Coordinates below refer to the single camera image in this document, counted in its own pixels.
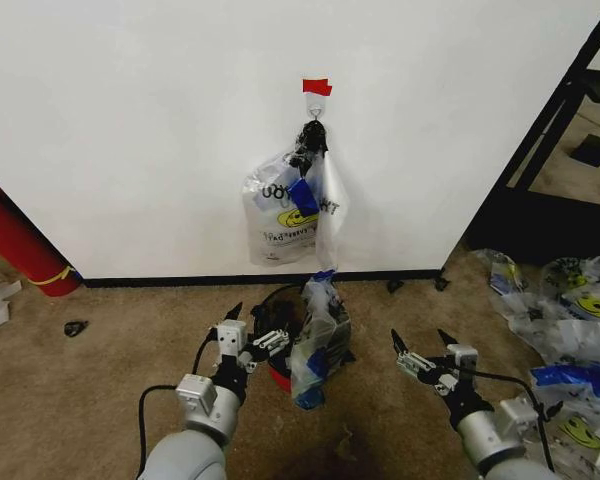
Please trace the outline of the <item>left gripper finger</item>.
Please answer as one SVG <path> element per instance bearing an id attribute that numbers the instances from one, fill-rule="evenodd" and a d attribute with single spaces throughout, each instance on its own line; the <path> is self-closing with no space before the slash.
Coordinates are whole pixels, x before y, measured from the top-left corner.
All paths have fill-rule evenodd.
<path id="1" fill-rule="evenodd" d="M 271 358 L 292 345 L 294 337 L 284 329 L 275 329 L 251 342 L 253 358 Z"/>
<path id="2" fill-rule="evenodd" d="M 211 339 L 224 344 L 244 344 L 244 322 L 240 319 L 243 303 L 230 309 L 224 319 L 210 330 Z"/>

